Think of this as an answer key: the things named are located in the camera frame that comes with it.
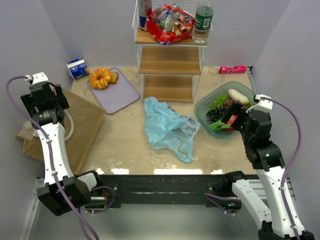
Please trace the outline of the green label water bottle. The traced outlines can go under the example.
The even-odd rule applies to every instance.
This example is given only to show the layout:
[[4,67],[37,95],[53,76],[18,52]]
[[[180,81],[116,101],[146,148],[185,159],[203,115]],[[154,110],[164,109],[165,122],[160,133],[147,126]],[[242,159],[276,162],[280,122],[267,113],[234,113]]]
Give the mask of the green label water bottle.
[[204,44],[209,37],[214,10],[208,5],[201,5],[196,9],[192,40],[197,44]]

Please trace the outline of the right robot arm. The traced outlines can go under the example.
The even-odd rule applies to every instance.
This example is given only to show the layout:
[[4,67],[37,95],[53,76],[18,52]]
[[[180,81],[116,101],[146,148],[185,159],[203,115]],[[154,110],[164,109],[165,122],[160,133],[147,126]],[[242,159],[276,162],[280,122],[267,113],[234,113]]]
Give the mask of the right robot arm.
[[245,154],[263,186],[267,202],[251,188],[242,171],[225,174],[223,187],[236,195],[246,207],[258,228],[260,240],[313,240],[305,230],[285,182],[285,162],[280,148],[270,137],[272,103],[257,103],[247,108],[233,102],[224,112],[222,122],[232,116],[232,128],[242,137]]

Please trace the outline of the red candy bag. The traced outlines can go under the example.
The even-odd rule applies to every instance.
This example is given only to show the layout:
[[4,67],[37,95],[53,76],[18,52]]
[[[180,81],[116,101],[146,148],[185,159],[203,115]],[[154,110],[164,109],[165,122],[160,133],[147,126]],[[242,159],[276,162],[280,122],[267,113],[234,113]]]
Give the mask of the red candy bag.
[[158,7],[146,20],[151,37],[162,45],[174,44],[190,38],[194,24],[194,17],[175,3]]

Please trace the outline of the brown paper grocery bag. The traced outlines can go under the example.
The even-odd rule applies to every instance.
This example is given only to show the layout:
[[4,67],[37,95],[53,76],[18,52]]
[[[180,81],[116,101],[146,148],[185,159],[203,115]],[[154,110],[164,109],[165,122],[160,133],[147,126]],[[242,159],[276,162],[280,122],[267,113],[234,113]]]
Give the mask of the brown paper grocery bag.
[[[67,112],[74,125],[71,137],[65,142],[65,148],[72,173],[79,175],[106,111],[67,89],[64,89],[63,93],[69,104]],[[25,155],[44,163],[42,145],[34,132],[35,129],[27,121],[15,138],[23,142],[22,152]]]

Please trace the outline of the red bull can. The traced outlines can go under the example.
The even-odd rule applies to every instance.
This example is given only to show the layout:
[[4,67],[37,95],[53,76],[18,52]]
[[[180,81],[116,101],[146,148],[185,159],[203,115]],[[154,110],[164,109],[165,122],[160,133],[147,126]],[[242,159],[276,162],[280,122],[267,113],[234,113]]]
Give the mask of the red bull can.
[[138,0],[138,15],[139,15],[139,27],[144,32],[148,31],[147,19],[152,13],[152,1],[151,0]]

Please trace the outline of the light blue plastic bag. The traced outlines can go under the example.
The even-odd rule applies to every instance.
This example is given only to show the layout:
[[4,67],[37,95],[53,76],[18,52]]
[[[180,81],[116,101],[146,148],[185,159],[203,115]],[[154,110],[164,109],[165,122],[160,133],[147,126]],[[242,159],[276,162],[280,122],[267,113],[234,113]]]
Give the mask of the light blue plastic bag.
[[155,97],[144,100],[143,129],[155,150],[169,149],[183,162],[193,158],[193,139],[201,124],[190,115],[181,115]]

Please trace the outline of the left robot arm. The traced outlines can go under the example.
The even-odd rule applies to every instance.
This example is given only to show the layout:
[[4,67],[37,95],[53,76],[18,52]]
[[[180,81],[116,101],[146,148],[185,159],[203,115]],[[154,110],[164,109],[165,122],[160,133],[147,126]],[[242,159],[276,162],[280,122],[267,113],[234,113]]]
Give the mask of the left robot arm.
[[47,80],[33,81],[29,90],[20,98],[40,139],[45,164],[44,187],[37,190],[37,197],[60,216],[91,201],[98,175],[92,170],[76,177],[71,170],[64,126],[64,111],[70,106],[62,87]]

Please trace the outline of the red dragon fruit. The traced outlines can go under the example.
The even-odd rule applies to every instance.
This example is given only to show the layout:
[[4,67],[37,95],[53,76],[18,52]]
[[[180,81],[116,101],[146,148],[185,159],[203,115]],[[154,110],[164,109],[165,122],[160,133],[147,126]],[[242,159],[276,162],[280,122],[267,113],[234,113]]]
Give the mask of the red dragon fruit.
[[234,132],[235,129],[232,127],[232,124],[234,123],[234,121],[237,119],[237,116],[233,115],[228,121],[227,123],[223,123],[221,120],[211,124],[209,126],[209,128],[213,131],[227,131],[227,132]]

